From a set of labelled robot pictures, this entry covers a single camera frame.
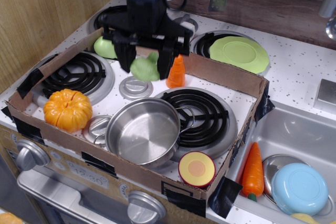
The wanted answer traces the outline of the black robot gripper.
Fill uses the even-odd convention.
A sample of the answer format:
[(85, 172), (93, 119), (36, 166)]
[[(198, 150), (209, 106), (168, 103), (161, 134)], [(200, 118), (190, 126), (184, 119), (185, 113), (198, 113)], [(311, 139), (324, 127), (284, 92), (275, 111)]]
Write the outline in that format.
[(168, 17), (167, 0), (127, 0), (127, 11), (99, 18), (103, 38), (112, 41), (121, 68), (129, 73), (136, 47), (159, 52), (160, 80), (169, 76), (175, 57), (190, 54), (191, 31)]

